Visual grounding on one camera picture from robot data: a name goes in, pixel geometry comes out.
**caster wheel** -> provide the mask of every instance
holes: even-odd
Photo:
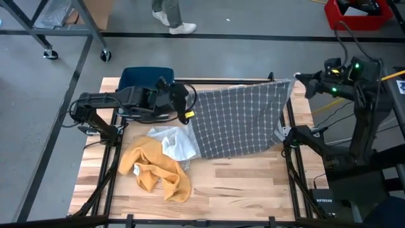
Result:
[[[108,62],[111,59],[111,52],[110,51],[101,51],[100,59],[103,62]]]
[[[44,51],[44,58],[47,58],[49,60],[57,60],[58,53],[56,51],[52,51],[52,55],[50,56],[47,51]]]

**gray pants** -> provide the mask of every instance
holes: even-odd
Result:
[[[183,21],[180,14],[180,7],[178,6],[178,0],[152,0],[152,10],[154,12],[162,11],[162,4],[164,4],[170,28],[175,29],[181,26]]]

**cardboard box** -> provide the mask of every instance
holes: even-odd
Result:
[[[84,4],[89,10],[94,22],[101,30],[106,30],[108,25],[108,16],[113,10],[115,0],[84,0]],[[66,24],[83,25],[84,21],[77,10],[69,16]]]

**yellow tag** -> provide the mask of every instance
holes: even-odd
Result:
[[[195,114],[194,114],[193,111],[189,111],[188,113],[184,114],[184,116],[185,116],[186,118],[191,118],[191,117],[193,117],[194,115],[195,115]]]

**white sneaker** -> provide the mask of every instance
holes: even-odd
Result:
[[[196,24],[193,23],[183,23],[181,26],[177,28],[170,28],[169,33],[171,35],[175,34],[190,34],[193,33],[197,28]]]
[[[167,20],[167,14],[163,11],[154,12],[152,11],[152,16],[158,19],[163,25],[169,26],[169,21]]]

